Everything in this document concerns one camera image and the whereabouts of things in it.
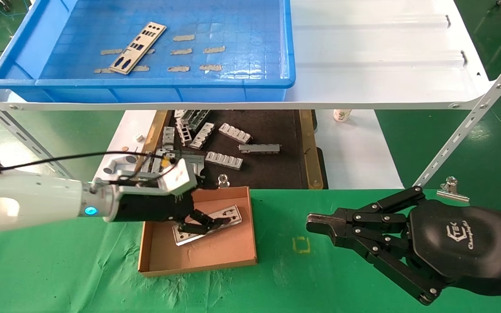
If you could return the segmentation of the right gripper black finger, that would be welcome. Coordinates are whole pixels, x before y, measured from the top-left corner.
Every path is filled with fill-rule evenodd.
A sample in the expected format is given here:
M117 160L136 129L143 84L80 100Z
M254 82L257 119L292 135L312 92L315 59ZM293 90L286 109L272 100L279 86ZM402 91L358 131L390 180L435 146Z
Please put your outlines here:
M403 262L412 256L408 240L351 225L308 225L306 229L328 236L336 247L353 250L423 305L432 304L445 287L441 279Z
M347 230L360 228L381 234L398 233L406 228L408 218L403 210L426 199L423 188L416 186L382 198L360 209L337 208L333 214L310 213L306 229L310 233L342 238Z

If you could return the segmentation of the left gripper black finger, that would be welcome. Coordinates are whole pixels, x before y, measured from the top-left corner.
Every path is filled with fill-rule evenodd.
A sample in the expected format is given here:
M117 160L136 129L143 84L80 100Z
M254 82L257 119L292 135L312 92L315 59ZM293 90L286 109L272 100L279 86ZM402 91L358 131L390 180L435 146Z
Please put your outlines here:
M200 210L193 210L193 212L191 212L190 214L190 218L194 221L199 222L199 224L205 227L219 227L230 222L230 218L212 218L211 216L201 212Z
M196 234L196 235L205 235L213 228L214 228L213 224L205 224L205 225L194 224L194 223L179 224L179 232Z

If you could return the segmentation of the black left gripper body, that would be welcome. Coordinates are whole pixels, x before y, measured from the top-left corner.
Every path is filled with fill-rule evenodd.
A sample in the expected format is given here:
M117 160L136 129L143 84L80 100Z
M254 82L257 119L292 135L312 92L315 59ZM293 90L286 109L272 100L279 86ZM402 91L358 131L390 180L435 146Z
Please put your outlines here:
M181 197L127 194L119 200L116 222L183 222L193 211L191 192Z

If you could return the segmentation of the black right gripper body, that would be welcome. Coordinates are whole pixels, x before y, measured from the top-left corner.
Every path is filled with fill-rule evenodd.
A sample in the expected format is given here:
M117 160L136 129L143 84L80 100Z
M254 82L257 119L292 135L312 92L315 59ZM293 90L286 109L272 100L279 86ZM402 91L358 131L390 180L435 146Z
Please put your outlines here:
M426 201L409 221L416 255L447 285L501 296L501 211Z

